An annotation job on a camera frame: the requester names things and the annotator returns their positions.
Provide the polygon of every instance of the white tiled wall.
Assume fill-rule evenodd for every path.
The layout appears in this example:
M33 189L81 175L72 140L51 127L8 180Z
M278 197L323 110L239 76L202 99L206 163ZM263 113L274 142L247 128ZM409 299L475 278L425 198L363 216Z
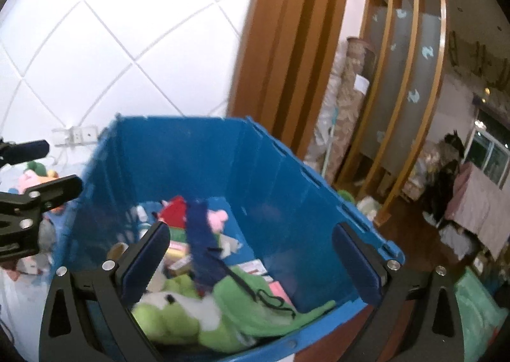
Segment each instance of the white tiled wall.
M250 0L9 0L0 12L0 135L124 115L222 116ZM92 148L53 148L82 162Z

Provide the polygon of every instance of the blue gripper pad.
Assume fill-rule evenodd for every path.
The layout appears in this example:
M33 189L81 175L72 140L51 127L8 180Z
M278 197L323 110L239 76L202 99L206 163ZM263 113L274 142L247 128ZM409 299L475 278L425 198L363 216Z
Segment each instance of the blue gripper pad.
M158 222L139 242L130 245L120 258L115 277L120 286L120 300L126 308L133 306L142 297L169 243L168 226Z
M381 275L372 267L364 252L361 251L360 247L362 246L358 247L347 231L351 232L352 236L357 237L354 230L350 228L346 230L341 224L335 226L332 234L333 248L361 299L367 304L377 306L383 296L383 280L381 280Z

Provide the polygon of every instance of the green fabric bag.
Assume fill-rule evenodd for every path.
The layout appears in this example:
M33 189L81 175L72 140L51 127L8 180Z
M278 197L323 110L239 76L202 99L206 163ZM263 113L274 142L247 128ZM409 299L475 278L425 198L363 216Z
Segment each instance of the green fabric bag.
M277 337L293 332L335 307L335 301L303 314L283 299L273 296L262 276L238 267L216 283L213 296L223 314L245 335Z

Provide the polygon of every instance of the pink cloth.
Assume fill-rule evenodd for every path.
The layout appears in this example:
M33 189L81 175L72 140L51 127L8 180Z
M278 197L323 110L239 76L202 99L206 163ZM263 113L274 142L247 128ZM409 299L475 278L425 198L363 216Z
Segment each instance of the pink cloth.
M471 162L461 166L445 219L476 234L497 258L510 236L510 196Z

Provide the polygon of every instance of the blue plastic bin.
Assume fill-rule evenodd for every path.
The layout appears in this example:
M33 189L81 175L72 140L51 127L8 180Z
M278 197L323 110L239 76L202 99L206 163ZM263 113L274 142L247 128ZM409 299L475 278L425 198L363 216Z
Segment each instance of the blue plastic bin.
M82 195L56 223L55 269L97 268L113 244L133 241L134 207L141 202L225 197L255 256L299 311L337 302L333 311L286 337L235 356L200 360L276 361L362 310L365 303L332 248L338 222L348 222L384 259L404 261L400 249L351 203L249 119L118 117L83 180Z

